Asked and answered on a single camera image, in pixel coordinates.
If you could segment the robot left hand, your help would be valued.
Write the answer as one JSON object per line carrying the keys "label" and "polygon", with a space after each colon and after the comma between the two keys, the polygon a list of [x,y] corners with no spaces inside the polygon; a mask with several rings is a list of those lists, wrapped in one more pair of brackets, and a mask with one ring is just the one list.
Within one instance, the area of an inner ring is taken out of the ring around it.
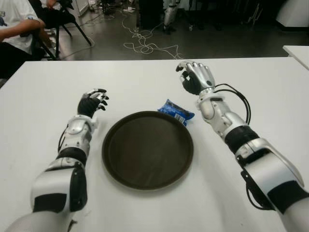
{"label": "robot left hand", "polygon": [[101,88],[95,88],[84,93],[79,101],[77,114],[92,118],[96,111],[105,111],[109,99],[106,93],[107,90]]}

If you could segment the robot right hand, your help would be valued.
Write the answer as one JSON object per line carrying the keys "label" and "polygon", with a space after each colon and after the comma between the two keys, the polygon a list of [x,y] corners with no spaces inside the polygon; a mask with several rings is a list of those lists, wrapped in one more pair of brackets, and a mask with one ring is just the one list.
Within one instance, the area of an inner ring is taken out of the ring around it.
{"label": "robot right hand", "polygon": [[208,66],[185,60],[177,65],[176,72],[182,72],[180,80],[187,92],[194,95],[199,95],[201,92],[214,92],[215,80]]}

